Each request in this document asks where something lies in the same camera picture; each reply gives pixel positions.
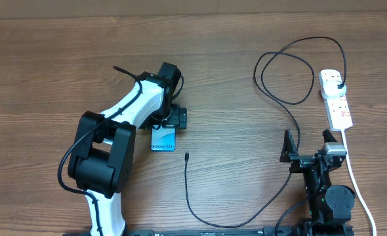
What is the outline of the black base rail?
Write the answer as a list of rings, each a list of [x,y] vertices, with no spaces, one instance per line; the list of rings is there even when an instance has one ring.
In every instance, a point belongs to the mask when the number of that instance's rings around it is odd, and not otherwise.
[[[322,227],[313,226],[312,233],[306,233],[304,229],[298,226],[279,226],[275,233],[274,226],[265,226],[262,229],[227,229],[227,230],[180,230],[180,231],[153,231],[152,229],[139,229],[134,231],[125,231],[125,236],[297,236],[297,235],[346,235],[354,236],[352,226],[346,226],[343,229],[330,229],[322,232]]]

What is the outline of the white charger plug adapter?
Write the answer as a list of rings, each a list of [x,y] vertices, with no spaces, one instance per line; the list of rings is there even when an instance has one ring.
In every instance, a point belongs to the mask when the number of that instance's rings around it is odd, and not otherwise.
[[[346,85],[341,86],[338,81],[322,81],[321,95],[324,99],[336,98],[344,96],[347,92]]]

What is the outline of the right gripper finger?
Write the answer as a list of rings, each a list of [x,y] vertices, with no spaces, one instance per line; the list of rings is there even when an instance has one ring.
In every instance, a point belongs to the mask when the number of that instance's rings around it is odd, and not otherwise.
[[[290,163],[298,159],[298,150],[294,143],[291,131],[287,129],[284,133],[283,147],[279,161],[282,163]]]
[[[322,132],[322,135],[325,143],[337,142],[336,138],[332,135],[329,129],[325,129]]]

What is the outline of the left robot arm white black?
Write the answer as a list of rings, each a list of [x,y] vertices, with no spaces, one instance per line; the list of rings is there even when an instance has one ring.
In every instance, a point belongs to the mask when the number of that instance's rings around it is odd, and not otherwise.
[[[58,182],[85,196],[92,226],[87,235],[124,235],[121,192],[131,174],[136,132],[187,127],[187,110],[173,103],[184,78],[176,65],[163,63],[159,72],[134,75],[134,87],[116,105],[101,113],[86,111],[73,145],[58,166]]]

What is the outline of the Galaxy smartphone blue screen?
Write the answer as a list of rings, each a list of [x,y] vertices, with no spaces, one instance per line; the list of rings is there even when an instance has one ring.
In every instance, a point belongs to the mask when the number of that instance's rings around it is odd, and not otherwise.
[[[176,149],[176,129],[152,129],[151,150],[173,152]]]

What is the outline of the white power strip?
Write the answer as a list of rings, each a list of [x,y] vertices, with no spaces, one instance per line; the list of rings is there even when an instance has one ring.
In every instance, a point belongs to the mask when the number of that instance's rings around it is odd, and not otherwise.
[[[319,84],[322,81],[338,81],[342,83],[340,72],[334,69],[323,69],[319,73]],[[346,95],[324,99],[327,120],[331,131],[342,131],[353,126],[350,108]]]

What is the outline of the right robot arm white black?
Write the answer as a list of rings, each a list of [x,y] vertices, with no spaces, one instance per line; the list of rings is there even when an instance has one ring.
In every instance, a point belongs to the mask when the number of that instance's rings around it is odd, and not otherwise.
[[[274,234],[284,235],[353,235],[351,211],[355,204],[355,191],[344,185],[334,185],[329,173],[342,166],[347,151],[329,130],[323,131],[324,144],[313,155],[299,155],[291,131],[284,135],[280,161],[290,163],[291,174],[301,173],[306,188],[306,198],[286,210],[275,225]],[[284,217],[307,203],[310,217],[303,218],[294,226],[280,229]]]

